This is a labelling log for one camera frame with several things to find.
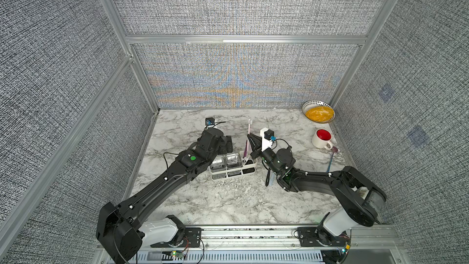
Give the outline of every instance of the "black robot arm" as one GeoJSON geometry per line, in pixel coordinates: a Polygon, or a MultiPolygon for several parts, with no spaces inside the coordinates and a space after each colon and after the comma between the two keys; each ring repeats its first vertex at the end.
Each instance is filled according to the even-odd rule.
{"type": "MultiPolygon", "coordinates": [[[[271,148],[262,151],[262,139],[269,140],[272,136],[273,131],[269,131],[265,137],[248,134],[252,148],[251,157],[253,159],[261,157],[263,163],[274,172],[278,184],[285,191],[312,191],[334,195],[355,223],[362,226],[372,226],[378,222],[378,212],[386,201],[386,194],[377,185],[351,166],[346,166],[341,171],[329,173],[306,172],[295,168],[295,159],[290,145],[278,150],[277,153],[271,148]],[[360,189],[366,190],[366,196],[358,192],[360,189]]],[[[318,231],[323,229],[322,224],[323,222],[319,225],[318,231]]],[[[326,228],[322,232],[326,236],[322,234],[320,241],[325,245],[328,245],[337,236],[337,233],[334,235],[335,232],[332,228],[326,228]]]]}
{"type": "Polygon", "coordinates": [[[168,169],[143,190],[116,206],[111,202],[104,205],[99,212],[96,238],[114,261],[125,263],[137,253],[145,236],[138,229],[167,197],[207,170],[216,155],[232,150],[230,136],[206,128],[197,142],[180,152],[168,169]]]}

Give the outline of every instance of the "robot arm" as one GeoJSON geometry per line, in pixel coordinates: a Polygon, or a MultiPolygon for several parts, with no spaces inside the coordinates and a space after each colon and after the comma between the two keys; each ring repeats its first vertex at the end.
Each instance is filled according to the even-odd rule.
{"type": "Polygon", "coordinates": [[[116,264],[125,263],[137,253],[143,239],[148,239],[145,233],[154,241],[150,243],[177,245],[185,226],[174,216],[160,220],[157,226],[139,228],[167,197],[207,170],[216,155],[231,152],[232,148],[231,137],[224,136],[219,129],[206,128],[197,142],[179,153],[168,169],[143,190],[117,206],[111,202],[104,205],[99,212],[96,238],[116,264]]]}
{"type": "Polygon", "coordinates": [[[294,168],[295,159],[291,146],[275,153],[267,141],[273,141],[273,131],[262,129],[263,137],[248,134],[253,159],[261,157],[274,172],[278,184],[288,192],[312,191],[334,195],[342,207],[326,214],[316,228],[317,240],[329,246],[335,237],[358,224],[373,226],[378,222],[378,212],[386,201],[386,194],[361,174],[357,169],[346,166],[341,171],[329,173],[305,172],[294,168]]]}

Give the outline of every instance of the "gray fabric wall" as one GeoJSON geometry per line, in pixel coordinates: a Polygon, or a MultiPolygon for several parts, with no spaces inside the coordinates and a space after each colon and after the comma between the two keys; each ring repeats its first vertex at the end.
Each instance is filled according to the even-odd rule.
{"type": "Polygon", "coordinates": [[[345,44],[135,45],[161,107],[327,102],[357,50],[345,44]]]}
{"type": "Polygon", "coordinates": [[[366,34],[383,0],[114,0],[133,34],[366,34]]]}
{"type": "MultiPolygon", "coordinates": [[[[365,35],[384,0],[114,0],[128,34],[365,35]]],[[[163,107],[328,102],[354,45],[136,45],[163,107]]]]}
{"type": "Polygon", "coordinates": [[[336,125],[413,263],[467,263],[469,0],[399,0],[336,125]]]}
{"type": "Polygon", "coordinates": [[[124,53],[99,0],[1,0],[0,224],[124,53]]]}
{"type": "MultiPolygon", "coordinates": [[[[0,224],[124,57],[99,0],[1,0],[0,224]]],[[[131,68],[2,263],[89,263],[152,111],[131,68]]]]}
{"type": "Polygon", "coordinates": [[[99,210],[121,201],[152,115],[127,68],[1,263],[89,263],[99,210]]]}

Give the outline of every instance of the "white mug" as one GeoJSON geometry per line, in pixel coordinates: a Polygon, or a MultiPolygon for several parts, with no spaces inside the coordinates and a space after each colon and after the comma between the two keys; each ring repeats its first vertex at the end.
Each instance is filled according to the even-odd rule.
{"type": "Polygon", "coordinates": [[[332,147],[334,146],[331,142],[332,135],[329,131],[320,128],[318,129],[313,136],[312,143],[314,146],[318,148],[326,148],[328,150],[331,150],[332,147]]]}

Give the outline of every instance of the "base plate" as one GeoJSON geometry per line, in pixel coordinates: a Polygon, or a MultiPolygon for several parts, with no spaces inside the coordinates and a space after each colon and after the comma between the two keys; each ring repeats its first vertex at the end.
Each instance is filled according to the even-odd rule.
{"type": "MultiPolygon", "coordinates": [[[[189,248],[198,248],[200,246],[200,239],[198,239],[197,237],[200,237],[202,233],[202,228],[198,228],[198,227],[192,227],[192,228],[186,228],[186,230],[184,231],[184,237],[187,237],[187,239],[189,240],[189,248]]],[[[187,245],[187,241],[186,239],[183,239],[182,240],[182,243],[177,246],[177,247],[174,247],[175,249],[179,249],[179,248],[185,248],[187,245]]],[[[173,248],[172,246],[170,246],[167,242],[159,242],[159,243],[156,243],[156,244],[152,244],[150,245],[150,247],[152,248],[173,248]]]]}
{"type": "MultiPolygon", "coordinates": [[[[314,236],[314,232],[316,231],[315,227],[298,227],[296,230],[302,247],[324,247],[314,236]]],[[[336,241],[334,241],[330,247],[344,247],[346,243],[347,240],[345,238],[337,237],[336,241]]]]}

